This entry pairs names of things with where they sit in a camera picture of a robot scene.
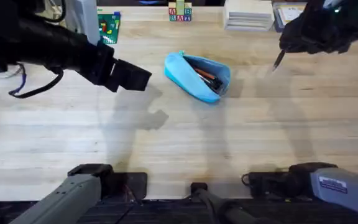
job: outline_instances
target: pencil case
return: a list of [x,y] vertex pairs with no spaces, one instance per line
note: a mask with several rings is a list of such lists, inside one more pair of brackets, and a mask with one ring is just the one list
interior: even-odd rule
[[[213,74],[222,81],[221,88],[214,92],[191,67]],[[185,55],[183,52],[170,53],[165,59],[165,75],[195,98],[214,103],[227,91],[231,74],[228,66],[203,57]]]

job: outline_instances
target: cable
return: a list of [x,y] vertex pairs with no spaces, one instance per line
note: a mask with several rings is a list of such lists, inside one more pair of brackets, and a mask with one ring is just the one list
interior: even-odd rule
[[241,176],[241,182],[242,182],[242,184],[244,184],[244,186],[249,187],[249,182],[247,183],[245,178],[248,179],[248,174],[244,174],[244,175]]
[[129,208],[121,215],[121,217],[119,217],[119,219],[118,219],[114,224],[118,224],[119,222],[121,222],[121,220],[124,219],[124,218],[128,215],[128,213],[129,213],[132,209],[134,209],[134,207],[135,207],[135,205],[129,207]]
[[66,0],[62,0],[62,13],[60,14],[59,18],[57,19],[51,19],[51,18],[46,18],[46,17],[43,17],[43,16],[38,16],[38,15],[35,15],[36,17],[38,18],[41,18],[47,22],[61,22],[65,19],[66,17]]

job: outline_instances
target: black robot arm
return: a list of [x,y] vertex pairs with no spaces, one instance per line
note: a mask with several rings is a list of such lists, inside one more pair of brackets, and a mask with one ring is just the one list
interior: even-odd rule
[[57,74],[75,70],[95,85],[144,91],[151,73],[115,59],[114,49],[95,46],[83,34],[51,24],[34,13],[43,1],[0,0],[0,72],[18,62],[43,65]]

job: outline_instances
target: wooden tabletop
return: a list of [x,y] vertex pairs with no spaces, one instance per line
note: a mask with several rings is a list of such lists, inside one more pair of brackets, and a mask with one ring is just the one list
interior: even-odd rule
[[[145,92],[111,93],[75,72],[46,93],[17,100],[21,77],[0,78],[0,200],[39,200],[78,164],[145,171],[147,198],[182,198],[191,182],[245,197],[240,176],[308,161],[358,172],[358,42],[349,53],[287,55],[271,73],[280,34],[222,28],[220,7],[169,22],[165,7],[112,7],[122,22],[115,57],[153,73]],[[170,52],[232,71],[216,104],[196,100],[163,73]],[[26,90],[54,78],[26,65]]]

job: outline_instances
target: wire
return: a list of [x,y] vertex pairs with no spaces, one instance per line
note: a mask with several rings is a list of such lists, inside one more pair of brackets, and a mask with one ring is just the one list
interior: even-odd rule
[[248,179],[248,174],[244,174],[244,175],[241,176],[241,182],[242,182],[242,184],[244,184],[244,186],[249,187],[249,182],[247,183],[245,178]]
[[38,18],[41,18],[47,22],[61,22],[65,19],[66,17],[66,0],[62,0],[62,13],[60,14],[59,18],[57,19],[52,19],[52,18],[46,18],[46,17],[43,17],[43,16],[38,16],[38,15],[35,15],[36,17]]
[[15,90],[10,91],[9,92],[10,95],[15,95],[16,93],[20,92],[25,85],[25,81],[27,80],[27,74],[25,72],[24,65],[22,63],[18,63],[18,65],[20,66],[20,70],[22,72],[22,84],[20,84],[20,86]]
[[121,217],[119,217],[119,219],[118,219],[114,224],[118,224],[119,222],[121,222],[121,220],[124,219],[124,218],[128,215],[128,213],[129,213],[132,209],[134,209],[134,207],[135,207],[135,205],[129,207],[129,208],[121,215]]

